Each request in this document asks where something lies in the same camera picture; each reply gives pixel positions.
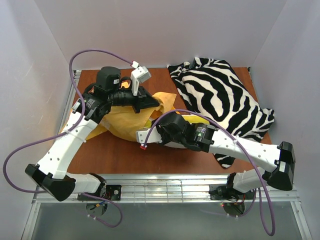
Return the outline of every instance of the cable connector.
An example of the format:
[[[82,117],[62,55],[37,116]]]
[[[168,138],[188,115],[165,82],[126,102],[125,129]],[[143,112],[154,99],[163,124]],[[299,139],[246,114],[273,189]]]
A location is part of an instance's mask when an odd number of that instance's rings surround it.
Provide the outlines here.
[[[133,96],[137,96],[139,84],[151,78],[151,74],[145,66],[139,66],[131,72],[131,91]]]
[[[143,150],[146,150],[147,145],[141,144],[140,148],[143,149]]]
[[[130,66],[133,67],[134,69],[137,69],[139,67],[139,63],[136,61],[132,61],[132,64]]]

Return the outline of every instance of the white wall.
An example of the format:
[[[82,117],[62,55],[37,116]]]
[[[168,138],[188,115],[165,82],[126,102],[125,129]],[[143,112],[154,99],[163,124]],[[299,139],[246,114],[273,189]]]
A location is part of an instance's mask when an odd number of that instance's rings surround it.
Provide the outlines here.
[[[2,164],[16,147],[55,134],[70,89],[67,61],[33,0],[0,1],[0,239],[21,238],[33,194],[11,188]],[[22,150],[8,164],[14,183],[35,184],[24,173],[50,142]]]
[[[269,133],[296,155],[294,184],[313,239],[320,239],[320,1],[284,6],[252,66],[261,104],[275,109]]]
[[[251,66],[286,0],[35,0],[65,58],[108,49],[148,67],[194,56]],[[128,65],[101,53],[78,69]]]

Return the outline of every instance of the cable clip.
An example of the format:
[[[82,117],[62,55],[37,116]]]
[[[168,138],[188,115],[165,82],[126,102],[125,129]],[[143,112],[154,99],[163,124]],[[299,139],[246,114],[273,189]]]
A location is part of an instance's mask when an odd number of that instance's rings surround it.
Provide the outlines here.
[[[238,136],[238,135],[236,135],[236,136],[235,136],[235,140],[233,140],[234,148],[237,147],[237,142],[239,142],[239,136]]]
[[[133,67],[134,69],[137,69],[139,67],[139,63],[136,61],[132,61],[132,64],[130,66]]]
[[[146,150],[147,145],[144,145],[144,144],[142,143],[141,146],[140,146],[140,148],[143,149],[143,150]]]
[[[80,139],[83,143],[86,143],[87,140],[83,139],[82,137],[74,134],[72,131],[69,131],[68,129],[64,130],[64,132],[66,132],[67,134],[71,134],[72,136],[74,136],[77,139]]]

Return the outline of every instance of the metal grate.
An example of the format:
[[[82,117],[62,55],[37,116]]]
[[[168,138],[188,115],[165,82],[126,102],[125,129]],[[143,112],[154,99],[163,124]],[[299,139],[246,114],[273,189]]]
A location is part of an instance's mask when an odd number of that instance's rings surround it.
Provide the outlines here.
[[[110,174],[102,175],[107,184],[122,185],[120,203],[207,203],[220,202],[211,200],[209,185],[223,185],[228,175],[144,175],[144,174]],[[298,201],[299,196],[294,188],[292,191],[280,191],[267,187],[272,201]],[[266,201],[262,189],[262,201]],[[47,193],[35,196],[36,203],[57,202]],[[77,201],[77,194],[72,194],[63,201]]]

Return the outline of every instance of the glass panel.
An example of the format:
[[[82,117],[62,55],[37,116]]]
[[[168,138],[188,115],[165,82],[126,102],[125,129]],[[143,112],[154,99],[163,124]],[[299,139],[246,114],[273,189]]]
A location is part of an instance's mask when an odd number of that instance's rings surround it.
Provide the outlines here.
[[[301,235],[290,202],[274,202],[276,234],[274,239],[300,240]],[[85,203],[42,203],[33,240],[205,240],[259,239],[270,240],[262,226],[259,203],[239,219],[208,214],[224,213],[219,203],[123,203],[123,222],[108,228],[86,217]],[[268,226],[268,205],[263,203]],[[115,224],[118,210],[110,205],[101,217]]]

